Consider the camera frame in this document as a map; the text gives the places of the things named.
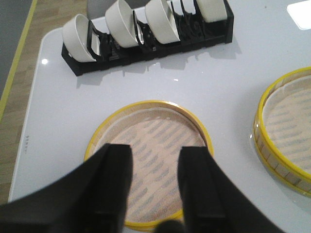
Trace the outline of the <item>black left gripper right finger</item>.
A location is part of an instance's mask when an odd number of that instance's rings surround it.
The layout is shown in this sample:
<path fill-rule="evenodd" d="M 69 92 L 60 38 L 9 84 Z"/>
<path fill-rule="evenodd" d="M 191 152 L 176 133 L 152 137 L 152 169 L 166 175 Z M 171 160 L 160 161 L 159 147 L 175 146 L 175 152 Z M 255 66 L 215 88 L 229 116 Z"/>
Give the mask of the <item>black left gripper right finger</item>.
<path fill-rule="evenodd" d="M 178 186 L 188 233 L 280 233 L 219 168 L 206 147 L 183 147 Z"/>

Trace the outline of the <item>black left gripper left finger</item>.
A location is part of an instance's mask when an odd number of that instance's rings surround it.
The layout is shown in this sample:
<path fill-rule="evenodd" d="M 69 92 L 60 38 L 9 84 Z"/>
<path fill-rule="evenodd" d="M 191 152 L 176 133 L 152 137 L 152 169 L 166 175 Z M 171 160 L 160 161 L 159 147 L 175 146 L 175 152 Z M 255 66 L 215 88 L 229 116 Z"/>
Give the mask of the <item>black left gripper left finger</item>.
<path fill-rule="evenodd" d="M 105 144 L 56 182 L 0 207 L 3 233 L 120 233 L 132 182 L 129 145 Z"/>

